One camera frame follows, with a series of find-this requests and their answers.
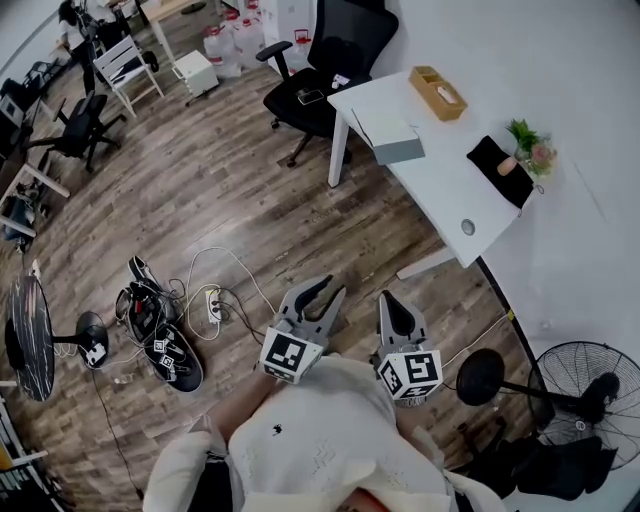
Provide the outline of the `white drawer cabinet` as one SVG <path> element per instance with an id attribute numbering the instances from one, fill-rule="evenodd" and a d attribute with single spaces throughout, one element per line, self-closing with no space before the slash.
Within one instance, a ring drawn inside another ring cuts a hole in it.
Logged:
<path id="1" fill-rule="evenodd" d="M 206 95 L 219 86 L 213 64 L 198 50 L 176 60 L 172 71 L 194 98 Z"/>

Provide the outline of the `black mesh office chair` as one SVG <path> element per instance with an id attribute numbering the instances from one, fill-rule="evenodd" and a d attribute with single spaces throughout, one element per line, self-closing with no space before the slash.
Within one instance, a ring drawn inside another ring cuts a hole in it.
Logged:
<path id="1" fill-rule="evenodd" d="M 286 161 L 289 168 L 296 165 L 297 157 L 313 138 L 333 137 L 336 111 L 328 98 L 372 79 L 374 63 L 398 27 L 398 18 L 385 8 L 384 0 L 317 0 L 308 67 L 290 73 L 284 56 L 293 46 L 289 41 L 267 46 L 256 55 L 260 62 L 273 59 L 282 76 L 282 82 L 263 100 L 274 115 L 271 128 L 285 123 L 304 134 Z M 331 84 L 336 74 L 350 82 L 334 90 Z M 303 106 L 296 97 L 301 89 L 319 89 L 325 98 Z"/>

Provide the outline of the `tall white box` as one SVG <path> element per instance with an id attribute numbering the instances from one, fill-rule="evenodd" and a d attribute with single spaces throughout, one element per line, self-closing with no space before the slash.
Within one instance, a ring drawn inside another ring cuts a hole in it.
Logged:
<path id="1" fill-rule="evenodd" d="M 309 48 L 317 0 L 259 0 L 265 44 L 289 41 Z"/>

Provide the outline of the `black cloth pouch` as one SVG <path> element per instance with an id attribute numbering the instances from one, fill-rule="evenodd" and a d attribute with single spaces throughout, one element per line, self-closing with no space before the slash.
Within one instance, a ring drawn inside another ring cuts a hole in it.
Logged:
<path id="1" fill-rule="evenodd" d="M 519 163 L 507 176 L 501 176 L 497 166 L 507 157 L 510 156 L 489 136 L 484 136 L 467 154 L 495 189 L 515 207 L 522 209 L 533 192 L 533 180 Z"/>

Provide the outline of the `clear water jug red cap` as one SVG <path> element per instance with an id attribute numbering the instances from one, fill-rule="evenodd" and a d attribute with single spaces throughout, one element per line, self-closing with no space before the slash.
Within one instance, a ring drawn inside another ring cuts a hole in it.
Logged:
<path id="1" fill-rule="evenodd" d="M 261 62 L 256 55 L 265 47 L 260 20 L 255 17 L 242 19 L 234 25 L 233 37 L 241 65 L 247 69 L 259 67 Z"/>
<path id="2" fill-rule="evenodd" d="M 239 53 L 229 28 L 207 27 L 203 44 L 206 57 L 218 77 L 228 79 L 241 76 Z"/>

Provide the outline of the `person's left forearm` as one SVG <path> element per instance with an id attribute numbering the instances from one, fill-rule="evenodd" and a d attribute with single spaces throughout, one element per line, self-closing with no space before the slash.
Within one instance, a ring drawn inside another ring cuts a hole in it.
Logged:
<path id="1" fill-rule="evenodd" d="M 274 377 L 254 371 L 210 409 L 208 415 L 225 443 L 255 413 L 277 384 Z"/>

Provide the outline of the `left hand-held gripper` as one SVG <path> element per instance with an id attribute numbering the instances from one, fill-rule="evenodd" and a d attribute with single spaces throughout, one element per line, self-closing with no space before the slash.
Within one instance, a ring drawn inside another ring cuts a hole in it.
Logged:
<path id="1" fill-rule="evenodd" d="M 305 309 L 318 297 L 333 279 L 331 274 L 310 278 L 289 289 L 278 314 L 301 322 Z M 307 339 L 294 334 L 293 327 L 268 327 L 258 359 L 260 370 L 288 384 L 299 384 L 308 371 L 320 360 L 329 344 L 329 334 L 346 297 L 341 286 L 323 309 L 305 319 Z"/>

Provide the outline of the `person's right forearm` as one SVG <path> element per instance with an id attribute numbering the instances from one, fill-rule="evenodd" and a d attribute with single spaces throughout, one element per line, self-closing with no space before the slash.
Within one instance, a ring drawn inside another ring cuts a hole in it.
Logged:
<path id="1" fill-rule="evenodd" d="M 418 451 L 427 453 L 429 457 L 434 457 L 440 452 L 440 449 L 428 430 L 421 424 L 418 413 L 417 407 L 397 407 L 395 414 L 398 431 Z"/>

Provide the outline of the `person's cream knit sweater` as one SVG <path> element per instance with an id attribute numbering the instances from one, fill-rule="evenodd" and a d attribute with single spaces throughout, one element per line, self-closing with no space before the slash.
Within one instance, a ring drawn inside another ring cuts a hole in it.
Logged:
<path id="1" fill-rule="evenodd" d="M 278 380 L 228 443 L 209 411 L 161 452 L 143 512 L 507 512 L 401 436 L 365 363 L 325 356 Z"/>

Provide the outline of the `white slatted chair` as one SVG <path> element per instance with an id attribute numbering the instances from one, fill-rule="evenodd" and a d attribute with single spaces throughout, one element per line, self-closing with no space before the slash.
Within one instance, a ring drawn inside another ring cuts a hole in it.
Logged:
<path id="1" fill-rule="evenodd" d="M 93 65 L 134 118 L 137 117 L 134 104 L 146 95 L 156 92 L 161 98 L 164 97 L 151 66 L 144 61 L 142 53 L 131 36 L 125 37 L 102 56 L 97 57 L 93 61 Z M 151 85 L 131 98 L 126 92 L 126 87 L 138 78 L 147 78 Z"/>

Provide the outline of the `wooden table white legs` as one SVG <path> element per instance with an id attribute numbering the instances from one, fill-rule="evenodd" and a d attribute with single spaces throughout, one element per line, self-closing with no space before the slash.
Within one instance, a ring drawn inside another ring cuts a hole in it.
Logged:
<path id="1" fill-rule="evenodd" d="M 148 20 L 156 40 L 164 50 L 170 64 L 176 62 L 161 22 L 193 5 L 206 4 L 207 0 L 143 0 L 140 10 Z"/>

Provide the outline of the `black low chair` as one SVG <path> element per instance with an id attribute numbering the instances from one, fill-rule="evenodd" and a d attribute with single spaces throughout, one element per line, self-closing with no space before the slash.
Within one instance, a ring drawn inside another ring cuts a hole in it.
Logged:
<path id="1" fill-rule="evenodd" d="M 501 498 L 519 491 L 573 501 L 603 486 L 617 456 L 598 437 L 562 445 L 544 445 L 534 436 L 508 441 L 504 419 L 499 417 L 496 425 L 498 430 L 484 449 L 476 446 L 475 433 L 466 424 L 458 427 L 472 459 L 455 471 Z"/>

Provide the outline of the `black pedestal fan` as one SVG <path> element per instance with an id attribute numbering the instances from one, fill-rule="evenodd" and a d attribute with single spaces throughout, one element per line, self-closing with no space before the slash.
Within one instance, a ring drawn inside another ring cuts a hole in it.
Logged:
<path id="1" fill-rule="evenodd" d="M 481 349 L 463 362 L 455 387 L 470 406 L 484 405 L 505 390 L 526 396 L 544 445 L 597 438 L 615 452 L 613 469 L 640 456 L 640 365 L 608 345 L 554 346 L 537 359 L 525 384 L 507 381 L 502 356 Z"/>
<path id="2" fill-rule="evenodd" d="M 101 368 L 109 354 L 109 339 L 101 318 L 87 311 L 80 315 L 75 333 L 57 336 L 53 333 L 48 304 L 39 280 L 26 275 L 11 286 L 5 323 L 5 345 L 9 364 L 17 377 L 18 385 L 37 402 L 46 401 L 54 384 L 54 347 L 70 344 L 90 370 Z M 85 352 L 102 344 L 107 356 L 102 364 L 91 367 L 86 363 Z"/>

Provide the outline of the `black swivel chair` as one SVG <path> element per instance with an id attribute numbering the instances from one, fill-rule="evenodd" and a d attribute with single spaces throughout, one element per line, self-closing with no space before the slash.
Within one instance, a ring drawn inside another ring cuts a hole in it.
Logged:
<path id="1" fill-rule="evenodd" d="M 80 100 L 69 116 L 65 116 L 59 108 L 54 116 L 61 120 L 64 129 L 60 136 L 47 137 L 39 140 L 29 140 L 25 147 L 45 147 L 48 152 L 56 151 L 67 158 L 75 158 L 85 162 L 85 169 L 92 173 L 93 157 L 99 143 L 105 143 L 116 148 L 121 144 L 106 136 L 106 132 L 118 122 L 125 123 L 127 117 L 118 114 L 106 123 L 101 121 L 101 114 L 106 107 L 107 96 L 96 95 L 91 92 Z"/>

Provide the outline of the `artificial green plant pink flowers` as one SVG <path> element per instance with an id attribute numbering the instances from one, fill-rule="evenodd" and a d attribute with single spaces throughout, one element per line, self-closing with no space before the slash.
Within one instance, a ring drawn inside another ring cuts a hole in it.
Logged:
<path id="1" fill-rule="evenodd" d="M 525 119 L 512 119 L 506 129 L 516 141 L 514 157 L 519 164 L 536 177 L 550 175 L 557 157 L 551 137 L 532 130 Z"/>

